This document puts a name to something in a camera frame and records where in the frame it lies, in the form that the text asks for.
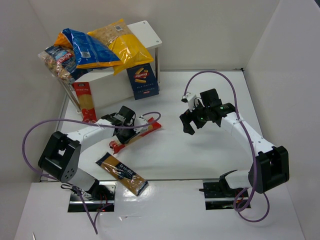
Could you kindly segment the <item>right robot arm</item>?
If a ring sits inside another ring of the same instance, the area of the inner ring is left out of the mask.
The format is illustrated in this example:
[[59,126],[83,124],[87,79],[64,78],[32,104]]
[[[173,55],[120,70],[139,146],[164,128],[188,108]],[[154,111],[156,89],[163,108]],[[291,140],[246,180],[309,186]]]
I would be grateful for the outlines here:
[[265,140],[236,113],[233,104],[222,103],[216,89],[201,92],[200,97],[187,92],[181,100],[188,104],[188,109],[179,117],[184,133],[195,133],[191,123],[200,129],[212,122],[227,131],[252,159],[249,170],[232,170],[219,177],[219,188],[223,193],[255,187],[257,193],[263,194],[289,181],[287,149]]

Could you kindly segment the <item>black La Sicilia spaghetti pack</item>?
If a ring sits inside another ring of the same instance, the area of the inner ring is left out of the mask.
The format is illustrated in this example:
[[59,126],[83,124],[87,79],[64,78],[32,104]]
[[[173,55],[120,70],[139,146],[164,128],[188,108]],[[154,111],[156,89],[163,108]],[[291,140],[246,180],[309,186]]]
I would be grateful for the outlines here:
[[147,180],[108,152],[95,163],[107,171],[136,197],[138,197],[149,184]]

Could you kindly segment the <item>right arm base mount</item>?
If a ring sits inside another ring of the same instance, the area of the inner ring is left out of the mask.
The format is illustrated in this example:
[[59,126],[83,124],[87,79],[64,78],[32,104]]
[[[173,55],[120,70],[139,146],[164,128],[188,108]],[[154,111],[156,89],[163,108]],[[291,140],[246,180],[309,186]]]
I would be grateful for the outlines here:
[[233,209],[235,197],[243,190],[242,188],[236,188],[223,191],[218,181],[204,181],[202,184],[203,187],[199,191],[204,195],[207,211]]

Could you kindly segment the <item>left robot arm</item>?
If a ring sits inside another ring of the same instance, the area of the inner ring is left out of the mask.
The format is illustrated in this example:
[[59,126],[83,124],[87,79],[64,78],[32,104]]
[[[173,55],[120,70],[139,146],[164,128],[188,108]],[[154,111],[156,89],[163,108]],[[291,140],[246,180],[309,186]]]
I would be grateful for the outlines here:
[[136,113],[126,106],[119,112],[107,114],[94,125],[64,134],[54,132],[38,161],[38,166],[61,183],[78,187],[93,198],[99,189],[99,180],[78,167],[81,153],[98,142],[116,136],[126,141],[138,133],[133,129]]

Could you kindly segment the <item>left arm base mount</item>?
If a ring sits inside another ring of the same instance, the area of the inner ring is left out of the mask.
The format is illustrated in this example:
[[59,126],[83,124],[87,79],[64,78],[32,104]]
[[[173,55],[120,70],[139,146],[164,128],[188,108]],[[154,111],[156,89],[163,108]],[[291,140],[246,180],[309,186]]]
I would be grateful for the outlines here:
[[80,190],[81,197],[70,184],[63,183],[60,188],[71,191],[67,210],[69,213],[85,212],[85,207],[81,198],[84,200],[87,210],[90,213],[96,213],[99,210],[102,210],[103,212],[114,211],[116,186],[117,184],[115,181],[101,181],[95,193],[89,194]]

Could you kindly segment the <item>red spaghetti pack with barcode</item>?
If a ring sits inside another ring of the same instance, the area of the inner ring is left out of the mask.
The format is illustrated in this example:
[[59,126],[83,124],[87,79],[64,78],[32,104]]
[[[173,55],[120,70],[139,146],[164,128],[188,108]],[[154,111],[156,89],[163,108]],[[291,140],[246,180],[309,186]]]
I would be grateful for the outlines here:
[[142,137],[160,129],[162,127],[161,124],[159,124],[157,121],[154,122],[151,125],[148,125],[148,130],[146,132],[140,133],[140,136],[138,136],[137,138],[131,140],[128,144],[122,144],[119,142],[119,140],[117,139],[116,136],[114,136],[114,138],[112,139],[112,141],[110,141],[109,143],[109,147],[113,150],[114,154],[119,153],[123,148],[125,148],[126,146],[134,143],[135,141],[141,139]]

